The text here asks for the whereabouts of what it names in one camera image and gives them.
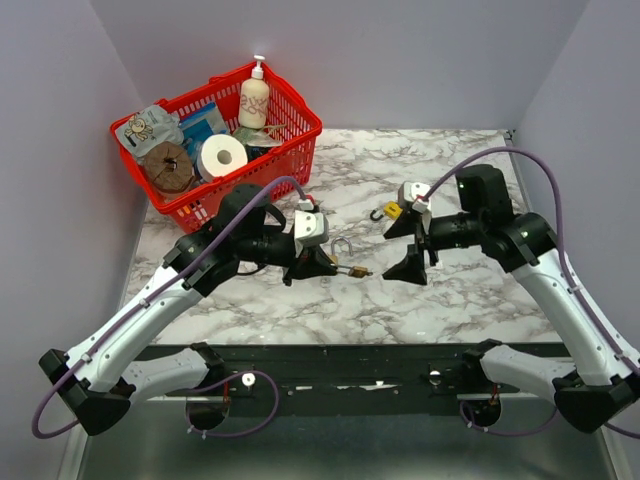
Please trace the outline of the large brass padlock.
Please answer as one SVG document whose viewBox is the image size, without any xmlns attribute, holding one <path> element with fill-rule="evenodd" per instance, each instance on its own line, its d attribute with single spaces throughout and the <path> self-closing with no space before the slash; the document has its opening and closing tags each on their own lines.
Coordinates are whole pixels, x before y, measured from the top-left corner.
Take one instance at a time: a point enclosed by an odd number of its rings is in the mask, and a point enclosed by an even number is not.
<svg viewBox="0 0 640 480">
<path fill-rule="evenodd" d="M 352 257 L 354 254 L 351 240 L 344 236 L 335 237 L 330 242 L 329 258 L 334 265 L 339 264 L 340 254 L 347 254 L 349 257 Z"/>
</svg>

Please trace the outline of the small brass padlock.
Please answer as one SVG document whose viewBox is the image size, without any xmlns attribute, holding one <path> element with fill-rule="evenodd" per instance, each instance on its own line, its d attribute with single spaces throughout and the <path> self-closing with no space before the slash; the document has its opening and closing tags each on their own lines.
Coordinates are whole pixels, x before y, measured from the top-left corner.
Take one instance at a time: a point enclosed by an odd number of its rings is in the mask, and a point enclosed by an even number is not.
<svg viewBox="0 0 640 480">
<path fill-rule="evenodd" d="M 366 278 L 372 275 L 372 272 L 363 266 L 344 266 L 338 265 L 336 272 L 339 274 L 345 274 L 353 278 Z"/>
</svg>

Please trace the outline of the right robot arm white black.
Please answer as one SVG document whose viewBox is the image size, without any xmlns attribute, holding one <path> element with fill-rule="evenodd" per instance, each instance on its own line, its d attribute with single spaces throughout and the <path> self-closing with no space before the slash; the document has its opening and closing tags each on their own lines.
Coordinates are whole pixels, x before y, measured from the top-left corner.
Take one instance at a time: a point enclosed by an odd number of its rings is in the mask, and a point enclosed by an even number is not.
<svg viewBox="0 0 640 480">
<path fill-rule="evenodd" d="M 444 250 L 480 247 L 535 300 L 571 357 L 559 362 L 485 340 L 464 352 L 451 380 L 463 392 L 506 384 L 552 403 L 575 429 L 593 433 L 639 398 L 639 353 L 608 320 L 596 326 L 600 310 L 580 288 L 557 235 L 536 213 L 513 210 L 501 170 L 479 164 L 455 175 L 461 212 L 433 217 L 428 185 L 404 182 L 401 210 L 387 239 L 412 235 L 404 259 L 384 272 L 386 280 L 427 282 L 426 268 Z"/>
</svg>

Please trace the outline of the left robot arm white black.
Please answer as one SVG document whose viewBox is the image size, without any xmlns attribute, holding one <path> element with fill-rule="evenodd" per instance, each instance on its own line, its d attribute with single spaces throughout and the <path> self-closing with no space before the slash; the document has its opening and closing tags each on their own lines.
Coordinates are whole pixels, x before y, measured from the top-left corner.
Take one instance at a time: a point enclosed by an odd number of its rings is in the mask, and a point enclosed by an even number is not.
<svg viewBox="0 0 640 480">
<path fill-rule="evenodd" d="M 241 184 L 221 200 L 199 230 L 179 238 L 148 283 L 98 331 L 68 351 L 51 349 L 39 366 L 74 424 L 90 436 L 118 423 L 136 403 L 174 392 L 209 395 L 234 378 L 208 344 L 139 360 L 151 341 L 178 316 L 238 276 L 243 262 L 283 270 L 282 281 L 334 276 L 322 246 L 329 224 L 319 206 L 301 195 L 288 227 L 271 203 L 278 178 L 265 187 Z"/>
</svg>

